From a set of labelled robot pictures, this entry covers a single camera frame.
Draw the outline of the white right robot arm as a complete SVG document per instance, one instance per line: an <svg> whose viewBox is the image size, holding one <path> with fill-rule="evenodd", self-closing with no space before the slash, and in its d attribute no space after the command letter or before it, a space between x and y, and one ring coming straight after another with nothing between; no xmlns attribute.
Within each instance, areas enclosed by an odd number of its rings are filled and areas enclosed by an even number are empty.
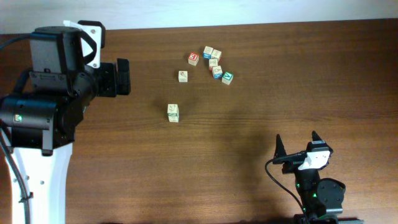
<svg viewBox="0 0 398 224"><path fill-rule="evenodd" d="M335 179L322 179L319 174L329 164L332 154L333 149L315 131L312 131L312 140L306 150L294 154L287 154L280 135L276 136L274 157L266 162L265 171L290 195L294 194L271 175L268 165L282 164L283 174L295 175L299 196L293 198L302 212L294 215L294 223L364 223L358 218L338 218L343 213L346 186Z"/></svg>

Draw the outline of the yellow number eleven block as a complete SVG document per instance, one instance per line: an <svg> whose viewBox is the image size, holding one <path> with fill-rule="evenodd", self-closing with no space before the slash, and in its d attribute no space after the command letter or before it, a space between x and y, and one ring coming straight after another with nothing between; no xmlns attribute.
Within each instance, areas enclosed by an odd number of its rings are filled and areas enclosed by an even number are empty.
<svg viewBox="0 0 398 224"><path fill-rule="evenodd" d="M172 123L178 123L179 117L178 116L169 116L169 121Z"/></svg>

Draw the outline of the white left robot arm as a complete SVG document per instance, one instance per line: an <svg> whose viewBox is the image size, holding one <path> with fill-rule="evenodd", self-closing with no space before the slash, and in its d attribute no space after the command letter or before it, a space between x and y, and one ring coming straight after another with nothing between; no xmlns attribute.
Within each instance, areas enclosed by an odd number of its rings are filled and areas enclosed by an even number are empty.
<svg viewBox="0 0 398 224"><path fill-rule="evenodd" d="M100 60L106 29L66 21L27 35L32 66L1 99L1 150L9 168L13 223L64 223L75 130L90 102L131 91L129 61Z"/></svg>

